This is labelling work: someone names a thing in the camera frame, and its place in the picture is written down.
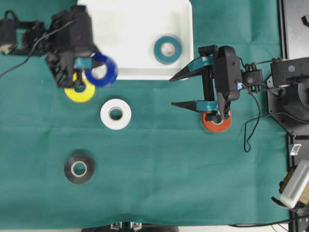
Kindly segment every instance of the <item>white tape roll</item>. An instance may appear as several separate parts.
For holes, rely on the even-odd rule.
[[[120,110],[121,117],[118,120],[112,119],[111,112]],[[112,130],[120,130],[126,127],[131,120],[131,108],[124,100],[111,99],[104,103],[101,108],[101,121]]]

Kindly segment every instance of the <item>green tablecloth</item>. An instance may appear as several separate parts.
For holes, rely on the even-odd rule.
[[[276,0],[192,0],[195,51],[231,45],[245,62],[280,56]],[[1,0],[22,20],[44,20],[73,0]],[[24,57],[0,56],[0,70]],[[262,66],[264,76],[269,65]],[[102,104],[121,98],[132,120],[121,131],[100,121]],[[257,115],[242,92],[228,131],[206,132],[200,115],[170,102],[202,99],[200,78],[116,81],[85,104],[55,86],[44,57],[0,79],[0,229],[82,228],[116,221],[207,225],[264,223],[288,214],[272,203],[286,170],[285,132],[263,119],[243,151],[243,124]],[[263,113],[267,97],[259,95]],[[63,167],[75,149],[96,164],[85,184],[69,182]]]

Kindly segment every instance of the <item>yellow tape roll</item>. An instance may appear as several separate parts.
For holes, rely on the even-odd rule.
[[[77,79],[77,74],[74,73],[73,81]],[[83,92],[76,92],[74,88],[65,88],[64,91],[66,95],[74,102],[86,102],[90,100],[96,92],[96,87],[91,84],[86,78],[83,79],[85,84],[85,90]]]

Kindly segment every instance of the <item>tape roll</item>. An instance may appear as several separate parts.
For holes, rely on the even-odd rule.
[[[92,70],[86,69],[85,75],[87,79],[89,80],[89,82],[99,87],[104,87],[104,86],[111,85],[112,83],[114,83],[118,76],[118,68],[115,62],[111,58],[101,53],[96,53],[92,57],[92,59],[99,61],[99,62],[103,62],[106,65],[107,71],[106,71],[106,74],[102,78],[97,78],[92,75]]]
[[[121,116],[119,119],[113,119],[111,113],[113,110],[119,110]],[[131,108],[121,99],[111,99],[105,102],[101,108],[101,121],[112,130],[120,130],[126,127],[131,120]]]
[[[162,64],[172,64],[180,57],[182,46],[171,36],[160,38],[154,46],[154,56]]]
[[[94,171],[93,160],[81,150],[75,151],[64,165],[64,174],[70,182],[75,184],[82,184],[88,181]]]
[[[232,114],[228,112],[228,119],[225,119],[219,123],[214,123],[213,121],[206,121],[206,113],[202,113],[203,126],[212,133],[221,133],[227,130],[232,122]]]
[[[77,74],[74,73],[73,81],[77,79]],[[74,88],[65,88],[64,91],[66,95],[74,102],[82,103],[87,102],[92,99],[93,95],[96,92],[96,87],[91,84],[86,78],[83,79],[85,84],[85,89],[82,92],[77,92]]]

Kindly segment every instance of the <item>teal tape roll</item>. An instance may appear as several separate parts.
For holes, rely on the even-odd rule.
[[[154,46],[154,56],[162,64],[172,64],[180,57],[182,46],[171,36],[160,38]]]

